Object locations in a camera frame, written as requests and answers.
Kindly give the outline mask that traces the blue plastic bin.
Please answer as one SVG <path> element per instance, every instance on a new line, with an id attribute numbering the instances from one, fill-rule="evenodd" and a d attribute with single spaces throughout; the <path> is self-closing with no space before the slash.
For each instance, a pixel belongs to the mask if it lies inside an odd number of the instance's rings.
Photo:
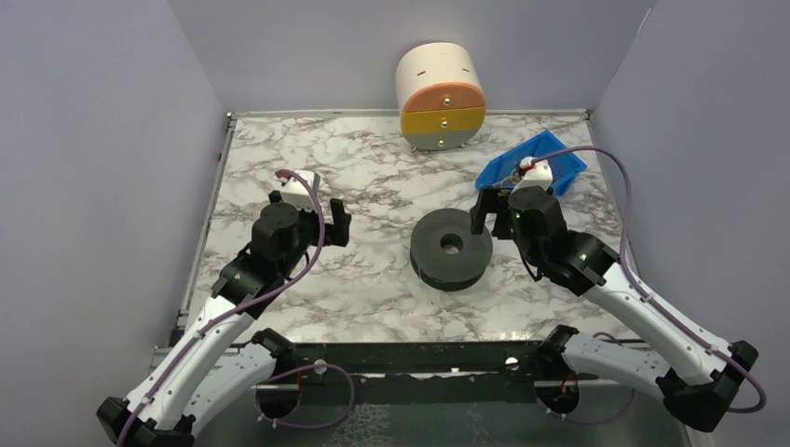
<path id="1" fill-rule="evenodd" d="M 549 188 L 562 196 L 587 165 L 575 154 L 558 155 L 565 146 L 548 130 L 494 157 L 477 177 L 474 187 L 514 190 L 528 185 Z"/>

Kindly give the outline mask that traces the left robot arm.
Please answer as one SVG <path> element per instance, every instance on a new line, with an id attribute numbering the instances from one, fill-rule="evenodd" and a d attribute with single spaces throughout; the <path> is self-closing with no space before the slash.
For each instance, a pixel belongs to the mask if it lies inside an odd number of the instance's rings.
<path id="1" fill-rule="evenodd" d="M 193 324 L 147 378 L 97 411 L 117 446 L 191 446 L 198 433 L 245 390 L 301 372 L 293 344 L 271 329 L 257 332 L 236 356 L 226 350 L 269 304 L 318 260 L 309 248 L 344 247 L 351 216 L 330 201 L 326 223 L 317 206 L 299 210 L 271 196 L 251 240 L 220 272 Z"/>

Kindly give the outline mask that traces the black cable spool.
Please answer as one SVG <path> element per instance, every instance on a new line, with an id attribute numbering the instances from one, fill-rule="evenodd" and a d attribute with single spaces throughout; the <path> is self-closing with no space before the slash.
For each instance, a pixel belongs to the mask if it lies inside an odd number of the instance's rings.
<path id="1" fill-rule="evenodd" d="M 411 233 L 411 266 L 422 282 L 438 291 L 471 287 L 482 278 L 492 255 L 490 232 L 473 234 L 470 214 L 464 210 L 434 210 Z"/>

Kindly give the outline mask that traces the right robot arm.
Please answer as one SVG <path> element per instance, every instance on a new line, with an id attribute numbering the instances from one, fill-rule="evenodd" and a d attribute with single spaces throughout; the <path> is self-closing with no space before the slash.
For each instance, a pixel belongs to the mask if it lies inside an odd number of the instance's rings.
<path id="1" fill-rule="evenodd" d="M 556 197 L 539 186 L 505 192 L 483 187 L 470 211 L 471 231 L 496 217 L 493 237 L 515 243 L 527 272 L 571 291 L 628 326 L 650 351 L 607 343 L 559 325 L 539 345 L 547 373 L 589 373 L 662 402 L 680 423 L 715 430 L 756 363 L 745 341 L 728 342 L 685 317 L 640 279 L 598 237 L 570 230 Z"/>

